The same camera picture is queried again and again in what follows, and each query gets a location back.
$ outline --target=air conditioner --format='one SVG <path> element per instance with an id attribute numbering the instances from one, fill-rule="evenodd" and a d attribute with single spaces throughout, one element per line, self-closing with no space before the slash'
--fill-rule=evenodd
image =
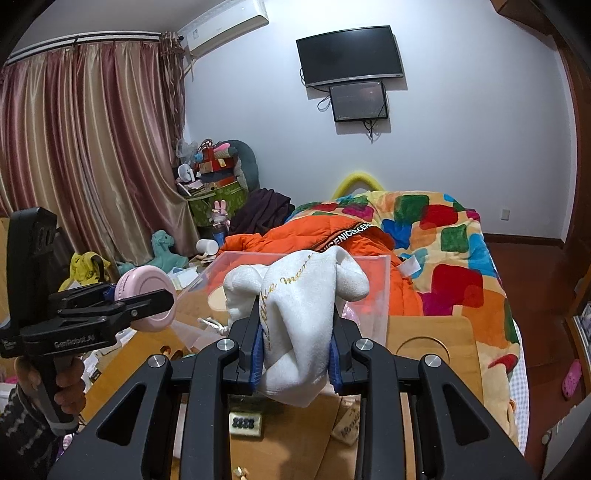
<path id="1" fill-rule="evenodd" d="M 194 57 L 269 23 L 263 0 L 226 0 L 178 31 Z"/>

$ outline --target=white towel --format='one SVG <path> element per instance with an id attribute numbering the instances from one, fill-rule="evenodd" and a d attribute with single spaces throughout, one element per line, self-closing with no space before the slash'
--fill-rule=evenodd
<path id="1" fill-rule="evenodd" d="M 301 250 L 269 267 L 236 267 L 223 286 L 230 324 L 249 316 L 260 296 L 265 361 L 259 392 L 308 406 L 326 384 L 335 302 L 342 308 L 369 293 L 361 267 L 342 247 Z"/>

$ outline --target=blue gripper pad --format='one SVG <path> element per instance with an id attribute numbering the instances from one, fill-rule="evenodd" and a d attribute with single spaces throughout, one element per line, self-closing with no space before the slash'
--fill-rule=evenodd
<path id="1" fill-rule="evenodd" d="M 329 346 L 329 379 L 335 388 L 335 393 L 340 394 L 343 390 L 343 379 L 340 376 L 339 350 L 336 347 L 335 336 L 330 339 Z"/>
<path id="2" fill-rule="evenodd" d="M 106 301 L 115 301 L 115 285 L 109 287 L 108 290 L 104 291 L 103 296 Z"/>
<path id="3" fill-rule="evenodd" d="M 258 387 L 262 377 L 262 362 L 265 356 L 262 342 L 262 326 L 259 325 L 256 331 L 255 345 L 252 348 L 252 359 L 251 359 L 251 376 L 248 379 L 252 391 L 255 391 Z"/>

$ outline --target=yellow bag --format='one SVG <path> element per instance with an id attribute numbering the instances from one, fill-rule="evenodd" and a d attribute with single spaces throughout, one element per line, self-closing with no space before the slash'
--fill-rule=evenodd
<path id="1" fill-rule="evenodd" d="M 109 281 L 106 269 L 111 265 L 99 254 L 86 252 L 72 255 L 70 261 L 70 277 L 61 284 L 59 291 L 66 290 L 77 281 L 80 285 L 91 285 L 100 281 Z"/>

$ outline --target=teal stuffed horse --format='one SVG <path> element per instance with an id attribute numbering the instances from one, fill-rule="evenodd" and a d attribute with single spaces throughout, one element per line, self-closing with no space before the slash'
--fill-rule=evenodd
<path id="1" fill-rule="evenodd" d="M 174 238 L 167 234 L 164 230 L 158 230 L 152 235 L 152 250 L 154 250 L 154 259 L 150 260 L 146 265 L 152 265 L 163 270 L 165 273 L 170 272 L 174 267 L 184 268 L 189 263 L 187 257 L 182 257 L 179 254 L 170 252 L 170 247 L 174 245 Z M 132 268 L 135 268 L 133 263 L 118 263 L 117 270 L 119 275 L 123 275 Z"/>

